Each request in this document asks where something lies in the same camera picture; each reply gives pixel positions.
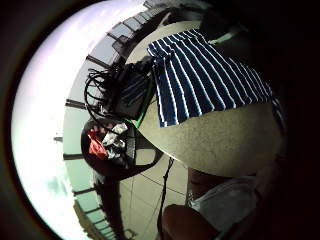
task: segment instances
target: black cable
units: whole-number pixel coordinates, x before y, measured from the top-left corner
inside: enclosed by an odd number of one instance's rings
[[[166,193],[167,193],[167,179],[168,179],[169,171],[170,171],[170,168],[172,167],[173,161],[174,161],[173,158],[170,157],[166,174],[163,176],[164,183],[163,183],[162,196],[161,196],[161,205],[160,205],[158,221],[157,221],[158,232],[161,240],[164,239],[163,230],[162,230],[162,208],[163,208],[164,200],[166,198]]]
[[[93,81],[93,80],[90,79],[90,80],[87,82],[87,84],[86,84],[86,86],[85,86],[85,88],[84,88],[84,101],[85,101],[85,105],[86,105],[87,111],[88,111],[89,115],[91,116],[91,118],[92,118],[100,127],[103,127],[103,128],[107,128],[107,127],[106,127],[103,123],[101,123],[101,121],[98,120],[98,119],[94,116],[94,114],[93,114],[92,112],[96,113],[96,114],[97,114],[98,116],[100,116],[100,117],[110,117],[110,118],[119,119],[119,120],[125,122],[124,119],[120,118],[120,117],[117,116],[117,115],[114,115],[114,114],[101,114],[101,113],[99,113],[98,110],[93,110],[92,106],[88,103],[88,87],[89,87],[91,81]],[[120,139],[122,139],[121,137],[122,137],[123,134],[124,134],[124,133],[119,134],[119,133],[117,133],[117,132],[115,132],[115,131],[112,131],[111,129],[108,129],[108,131],[116,134],[117,136],[120,137]]]

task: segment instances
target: beige surface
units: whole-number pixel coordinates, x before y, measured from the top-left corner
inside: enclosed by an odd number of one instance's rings
[[[136,46],[127,63],[148,55],[146,48],[152,41],[197,26],[198,21],[186,21],[159,28]],[[157,104],[153,103],[139,131],[160,150],[189,167],[231,177],[255,173],[269,164],[281,141],[270,104],[210,112],[160,129]]]

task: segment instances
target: blue and white striped fabric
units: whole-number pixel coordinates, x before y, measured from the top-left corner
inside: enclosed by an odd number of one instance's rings
[[[160,127],[180,124],[210,111],[271,102],[282,122],[279,101],[251,67],[221,56],[196,30],[152,42]]]

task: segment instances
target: cable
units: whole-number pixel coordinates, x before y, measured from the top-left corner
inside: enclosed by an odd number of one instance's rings
[[[161,198],[161,205],[160,205],[160,210],[159,210],[159,215],[158,215],[158,221],[157,221],[157,227],[158,227],[158,232],[160,235],[160,239],[163,240],[163,230],[162,230],[162,208],[163,208],[163,204],[164,204],[164,200],[166,198],[166,188],[167,188],[167,179],[168,179],[168,175],[169,175],[169,171],[170,168],[173,165],[173,158],[169,158],[169,164],[168,164],[168,168],[167,171],[165,173],[165,175],[163,176],[164,179],[164,183],[163,183],[163,189],[162,189],[162,198]]]

